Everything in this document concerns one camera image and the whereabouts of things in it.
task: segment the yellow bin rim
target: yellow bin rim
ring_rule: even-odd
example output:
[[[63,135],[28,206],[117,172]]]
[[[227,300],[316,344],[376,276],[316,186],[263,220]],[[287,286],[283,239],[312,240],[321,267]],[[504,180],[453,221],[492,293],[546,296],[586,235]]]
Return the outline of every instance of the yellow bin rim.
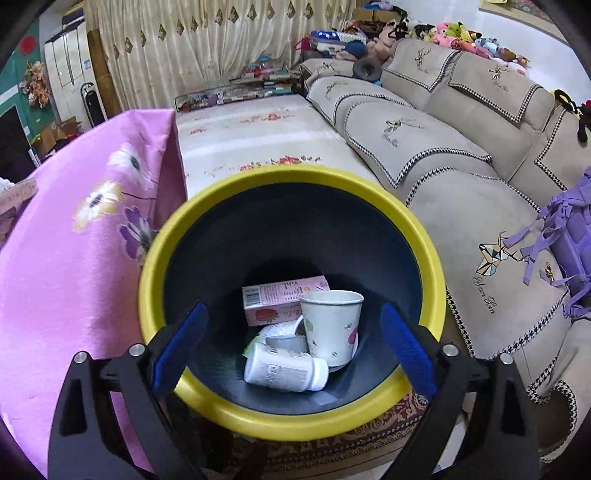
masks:
[[[419,324],[429,328],[437,339],[441,336],[446,309],[443,270],[429,235],[413,213],[381,186],[356,175],[324,166],[281,165],[255,168],[221,180],[189,199],[168,219],[150,248],[139,281],[139,323],[145,343],[165,326],[161,292],[168,263],[184,234],[218,203],[274,183],[313,183],[343,190],[370,203],[390,219],[408,242],[418,265],[423,287]],[[303,442],[332,437],[373,420],[399,402],[410,388],[398,366],[363,397],[308,415],[277,415],[241,407],[207,388],[188,368],[175,393],[205,418],[234,432],[260,439]]]

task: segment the sofa cushion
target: sofa cushion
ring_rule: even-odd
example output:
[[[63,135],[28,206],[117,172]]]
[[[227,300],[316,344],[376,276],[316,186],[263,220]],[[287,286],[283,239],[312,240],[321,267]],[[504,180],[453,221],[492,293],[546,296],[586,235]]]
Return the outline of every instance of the sofa cushion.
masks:
[[[308,59],[300,63],[300,70],[306,92],[322,77],[340,75],[353,77],[353,62],[338,59]]]
[[[591,147],[577,139],[579,121],[558,107],[511,184],[539,205],[571,189],[591,165]]]
[[[424,110],[484,148],[499,176],[510,180],[550,118],[554,98],[523,75],[498,67],[460,53]]]
[[[491,157],[436,118],[385,100],[360,101],[347,112],[345,140],[396,197],[426,172],[453,166],[495,176]]]
[[[475,64],[485,66],[473,68]],[[465,52],[458,55],[447,84],[515,124],[521,122],[535,91],[542,88],[507,67]]]
[[[531,223],[537,205],[503,180],[455,168],[438,168],[414,185],[407,206],[421,220],[441,259],[447,300],[467,349],[478,358],[513,355],[530,398],[547,384],[570,319],[564,318],[567,290],[536,274],[523,283],[539,227],[512,248],[503,239]],[[536,267],[561,278],[552,254],[543,251]]]
[[[401,40],[395,45],[392,60],[382,67],[382,85],[423,110],[459,53],[434,43]]]
[[[379,98],[412,108],[403,98],[373,83],[337,76],[317,79],[306,98],[334,126],[340,103],[350,97]]]

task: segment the pillow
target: pillow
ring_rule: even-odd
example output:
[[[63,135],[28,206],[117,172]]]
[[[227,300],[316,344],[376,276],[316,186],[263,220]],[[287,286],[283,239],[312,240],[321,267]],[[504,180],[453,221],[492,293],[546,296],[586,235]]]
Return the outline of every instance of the pillow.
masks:
[[[483,149],[419,110],[385,100],[360,101],[347,112],[345,139],[384,188],[404,199],[426,172],[442,166],[496,176]]]

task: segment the beige curtain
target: beige curtain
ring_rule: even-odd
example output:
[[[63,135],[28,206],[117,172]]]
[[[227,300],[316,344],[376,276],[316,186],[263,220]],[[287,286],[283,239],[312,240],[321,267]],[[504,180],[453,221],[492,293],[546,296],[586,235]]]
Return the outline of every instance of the beige curtain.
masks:
[[[261,54],[292,65],[311,30],[339,28],[355,0],[86,0],[121,108],[169,108],[226,83]]]

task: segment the television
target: television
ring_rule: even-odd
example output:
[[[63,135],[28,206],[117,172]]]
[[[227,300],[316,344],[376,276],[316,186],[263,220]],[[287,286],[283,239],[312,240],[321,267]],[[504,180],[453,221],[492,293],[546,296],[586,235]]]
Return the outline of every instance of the television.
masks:
[[[13,183],[26,179],[35,170],[30,149],[17,107],[13,106],[0,116],[0,177]]]

